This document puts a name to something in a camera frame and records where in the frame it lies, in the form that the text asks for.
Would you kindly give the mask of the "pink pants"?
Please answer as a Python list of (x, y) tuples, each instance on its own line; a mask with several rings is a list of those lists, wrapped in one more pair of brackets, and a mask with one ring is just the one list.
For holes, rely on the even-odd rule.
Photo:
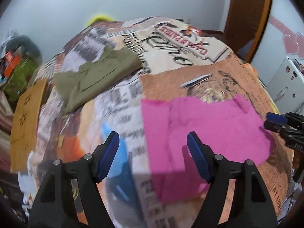
[(152, 183), (163, 204), (197, 198), (208, 190), (187, 147), (194, 131), (203, 144), (230, 161), (264, 163), (276, 144), (250, 101), (241, 95), (206, 103), (195, 97), (144, 99), (142, 119)]

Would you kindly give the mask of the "olive green pants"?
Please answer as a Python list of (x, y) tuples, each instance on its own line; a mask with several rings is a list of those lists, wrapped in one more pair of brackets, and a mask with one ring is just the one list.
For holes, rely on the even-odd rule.
[(106, 46), (96, 62), (86, 62), (77, 72), (54, 74), (54, 85), (64, 101), (64, 112), (75, 112), (87, 101), (142, 68), (143, 61), (130, 49)]

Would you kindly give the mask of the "orange box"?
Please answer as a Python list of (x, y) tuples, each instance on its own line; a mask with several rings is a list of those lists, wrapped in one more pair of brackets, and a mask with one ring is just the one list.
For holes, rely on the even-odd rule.
[(5, 60), (7, 66), (4, 71), (4, 76), (6, 78), (9, 78), (13, 70), (17, 67), (17, 65), (21, 61), (21, 55), (20, 54), (15, 55), (11, 51), (8, 51), (5, 55)]

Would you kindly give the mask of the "printed newspaper-pattern bed blanket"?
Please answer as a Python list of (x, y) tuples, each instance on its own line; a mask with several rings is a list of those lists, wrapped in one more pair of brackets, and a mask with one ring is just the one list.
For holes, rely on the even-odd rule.
[(228, 160), (253, 160), (281, 213), (293, 153), (263, 127), (277, 108), (255, 70), (203, 31), (166, 17), (96, 23), (32, 83), (48, 88), (28, 204), (54, 159), (78, 160), (114, 130), (121, 146), (97, 188), (115, 226), (190, 227), (209, 189), (187, 147), (194, 131)]

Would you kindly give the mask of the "white cabinet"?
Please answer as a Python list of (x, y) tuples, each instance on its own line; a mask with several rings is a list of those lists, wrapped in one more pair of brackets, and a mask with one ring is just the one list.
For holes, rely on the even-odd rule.
[(285, 57), (266, 90), (281, 114), (303, 115), (303, 74), (294, 59)]

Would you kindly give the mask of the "wooden door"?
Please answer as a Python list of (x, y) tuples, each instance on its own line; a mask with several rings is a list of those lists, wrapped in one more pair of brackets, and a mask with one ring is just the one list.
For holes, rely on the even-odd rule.
[(272, 0), (230, 0), (224, 30), (230, 48), (242, 56), (240, 49), (248, 45), (242, 58), (250, 63), (264, 34)]

